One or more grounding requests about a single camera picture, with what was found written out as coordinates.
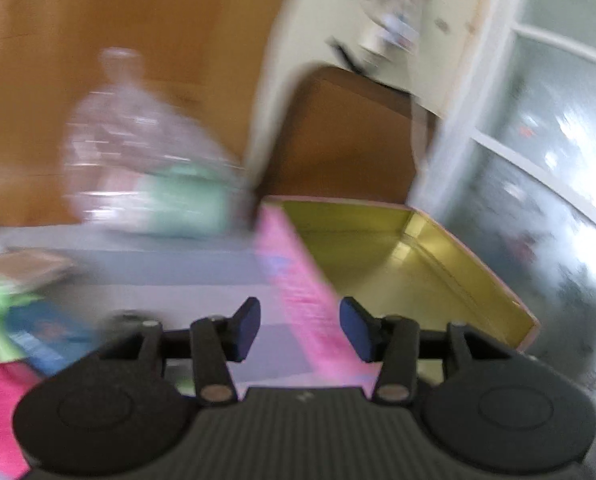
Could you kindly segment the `blue plastic case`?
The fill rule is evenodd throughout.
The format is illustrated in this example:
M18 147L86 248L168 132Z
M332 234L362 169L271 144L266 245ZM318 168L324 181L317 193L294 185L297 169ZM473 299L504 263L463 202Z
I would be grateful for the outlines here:
M96 330L46 300L12 307L4 329L25 362L43 376L61 372L99 346Z

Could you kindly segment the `printed card packet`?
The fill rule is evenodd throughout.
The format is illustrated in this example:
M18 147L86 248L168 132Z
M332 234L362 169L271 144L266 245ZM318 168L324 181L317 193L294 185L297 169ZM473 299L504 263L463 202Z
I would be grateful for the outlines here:
M40 249L20 249L0 253L0 289L6 292L32 292L60 281L75 269L66 257Z

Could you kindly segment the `striped bed sheet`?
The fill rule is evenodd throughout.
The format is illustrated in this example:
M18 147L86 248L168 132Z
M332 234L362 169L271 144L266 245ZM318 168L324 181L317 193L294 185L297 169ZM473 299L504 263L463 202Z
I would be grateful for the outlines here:
M16 248L59 252L74 261L74 273L41 294L89 326L133 310L154 316L167 330L180 330L210 314L230 315L243 300L258 298L261 330L247 360L231 367L239 391L258 386L369 390L374 382L371 365L362 364L353 377L320 372L309 362L247 235L167 240L81 224L0 228L0 252Z

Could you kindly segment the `pink tin box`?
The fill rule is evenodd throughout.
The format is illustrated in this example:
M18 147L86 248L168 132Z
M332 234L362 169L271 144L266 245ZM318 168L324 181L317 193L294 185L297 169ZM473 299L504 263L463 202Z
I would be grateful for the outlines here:
M415 209L270 197L255 223L255 251L315 373L334 385L369 390L377 376L342 333L339 302L348 296L377 318L402 315L424 330L464 322L517 350L540 330L488 266Z

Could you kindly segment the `mint green roll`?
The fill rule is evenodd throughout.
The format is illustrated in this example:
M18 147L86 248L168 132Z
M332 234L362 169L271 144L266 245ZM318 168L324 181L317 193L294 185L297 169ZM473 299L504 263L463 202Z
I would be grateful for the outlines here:
M232 183L206 166L180 164L145 174L137 191L141 232L212 237L232 225Z

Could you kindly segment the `clear plastic bag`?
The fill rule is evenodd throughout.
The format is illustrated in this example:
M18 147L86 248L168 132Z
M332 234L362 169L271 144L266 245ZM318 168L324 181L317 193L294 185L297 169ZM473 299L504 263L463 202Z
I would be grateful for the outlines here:
M104 49L100 64L106 84L81 99L66 122L64 198L74 216L98 228L160 236L139 229L138 181L168 166L200 164L232 183L232 225L222 235L235 229L246 190L232 156L200 122L144 87L137 51Z

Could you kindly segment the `brown chair backrest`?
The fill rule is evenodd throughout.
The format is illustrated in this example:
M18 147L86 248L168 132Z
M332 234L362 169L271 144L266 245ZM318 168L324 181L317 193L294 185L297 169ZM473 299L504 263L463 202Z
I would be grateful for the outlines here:
M308 70L287 106L255 196L406 202L415 180L413 98L332 65Z

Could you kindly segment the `wooden headboard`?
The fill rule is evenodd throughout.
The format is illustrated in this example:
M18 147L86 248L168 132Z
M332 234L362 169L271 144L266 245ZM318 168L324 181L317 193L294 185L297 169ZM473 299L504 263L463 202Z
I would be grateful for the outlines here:
M0 0L0 226L73 221L68 124L97 91L146 91L242 159L283 3Z

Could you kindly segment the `wall power socket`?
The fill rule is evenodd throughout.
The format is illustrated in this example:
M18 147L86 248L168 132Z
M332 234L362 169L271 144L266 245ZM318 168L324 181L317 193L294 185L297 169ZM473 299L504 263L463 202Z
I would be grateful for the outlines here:
M364 0L368 19L360 47L373 58L390 58L395 51L415 54L427 0Z

